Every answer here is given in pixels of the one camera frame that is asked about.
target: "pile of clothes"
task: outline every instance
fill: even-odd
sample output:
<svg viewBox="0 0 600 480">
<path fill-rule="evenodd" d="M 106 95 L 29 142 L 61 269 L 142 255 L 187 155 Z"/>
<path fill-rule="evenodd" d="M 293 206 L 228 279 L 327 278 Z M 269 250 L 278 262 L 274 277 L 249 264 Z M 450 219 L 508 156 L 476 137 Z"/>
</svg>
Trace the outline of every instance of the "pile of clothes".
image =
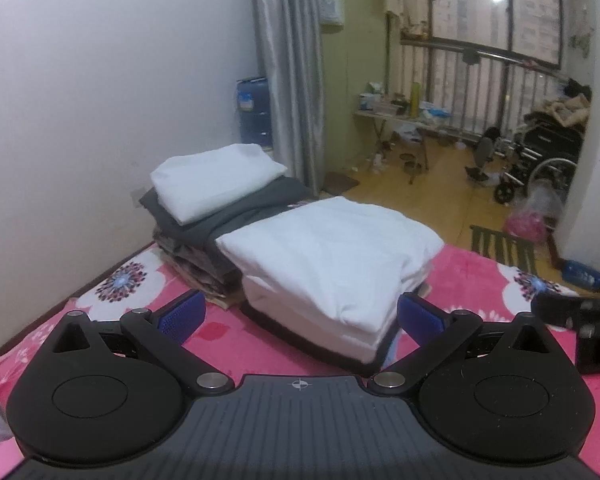
<svg viewBox="0 0 600 480">
<path fill-rule="evenodd" d="M 546 100 L 534 108 L 533 111 L 544 112 L 554 118 L 560 126 L 573 128 L 575 126 L 587 126 L 590 108 L 591 103 L 584 94 L 578 94 L 570 99 Z"/>
<path fill-rule="evenodd" d="M 155 219 L 154 240 L 209 300 L 228 307 L 244 298 L 242 275 L 218 237 L 314 199 L 285 171 L 257 144 L 232 144 L 169 158 L 151 174 L 154 188 L 140 203 Z"/>
</svg>

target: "wheelchair wheel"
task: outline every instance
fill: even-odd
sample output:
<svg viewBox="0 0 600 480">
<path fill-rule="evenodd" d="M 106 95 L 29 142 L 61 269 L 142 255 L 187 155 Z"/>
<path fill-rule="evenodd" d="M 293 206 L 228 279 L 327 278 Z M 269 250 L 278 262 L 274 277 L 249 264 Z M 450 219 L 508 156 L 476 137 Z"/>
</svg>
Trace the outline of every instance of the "wheelchair wheel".
<svg viewBox="0 0 600 480">
<path fill-rule="evenodd" d="M 513 197 L 516 195 L 516 188 L 513 187 L 513 184 L 509 182 L 501 182 L 496 186 L 496 189 L 493 190 L 493 199 L 498 204 L 508 204 L 513 200 Z"/>
<path fill-rule="evenodd" d="M 525 182 L 525 196 L 528 194 L 529 187 L 536 180 L 548 180 L 560 197 L 562 203 L 565 203 L 569 188 L 571 187 L 573 175 L 576 173 L 576 167 L 576 162 L 573 162 L 570 158 L 561 156 L 538 161 L 538 163 L 531 168 L 529 178 Z"/>
</svg>

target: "blue gripper pad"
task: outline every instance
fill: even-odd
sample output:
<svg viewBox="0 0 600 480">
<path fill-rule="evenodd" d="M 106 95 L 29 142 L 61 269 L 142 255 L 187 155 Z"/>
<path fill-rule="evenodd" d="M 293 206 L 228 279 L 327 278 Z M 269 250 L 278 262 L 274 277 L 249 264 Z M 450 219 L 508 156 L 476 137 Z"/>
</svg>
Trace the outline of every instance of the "blue gripper pad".
<svg viewBox="0 0 600 480">
<path fill-rule="evenodd" d="M 158 330 L 179 345 L 202 325 L 205 314 L 205 295 L 200 291 L 184 294 L 155 313 Z"/>
<path fill-rule="evenodd" d="M 398 323 L 420 346 L 427 344 L 445 330 L 442 319 L 426 310 L 407 294 L 398 298 Z"/>
</svg>

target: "doormat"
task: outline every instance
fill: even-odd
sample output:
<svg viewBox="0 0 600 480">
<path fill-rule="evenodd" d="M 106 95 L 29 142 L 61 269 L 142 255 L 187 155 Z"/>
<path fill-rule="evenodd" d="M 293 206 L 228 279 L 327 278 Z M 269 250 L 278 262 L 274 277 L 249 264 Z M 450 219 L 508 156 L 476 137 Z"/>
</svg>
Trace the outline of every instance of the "doormat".
<svg viewBox="0 0 600 480">
<path fill-rule="evenodd" d="M 534 244 L 524 238 L 472 225 L 471 250 L 508 267 L 536 274 Z"/>
<path fill-rule="evenodd" d="M 330 195 L 339 196 L 349 189 L 356 187 L 358 184 L 360 184 L 360 181 L 355 178 L 330 171 L 324 178 L 322 189 Z"/>
</svg>

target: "blue bottle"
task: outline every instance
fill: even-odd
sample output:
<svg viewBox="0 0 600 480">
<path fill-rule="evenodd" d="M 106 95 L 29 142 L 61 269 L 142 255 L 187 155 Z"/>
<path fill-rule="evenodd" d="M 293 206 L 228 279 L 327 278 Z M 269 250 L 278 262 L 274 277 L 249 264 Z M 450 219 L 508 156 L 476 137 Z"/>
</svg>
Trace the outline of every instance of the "blue bottle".
<svg viewBox="0 0 600 480">
<path fill-rule="evenodd" d="M 272 147 L 269 82 L 266 77 L 238 81 L 240 139 L 245 144 Z"/>
<path fill-rule="evenodd" d="M 600 272 L 585 264 L 568 260 L 562 268 L 562 278 L 565 282 L 572 283 L 587 290 L 600 290 Z"/>
</svg>

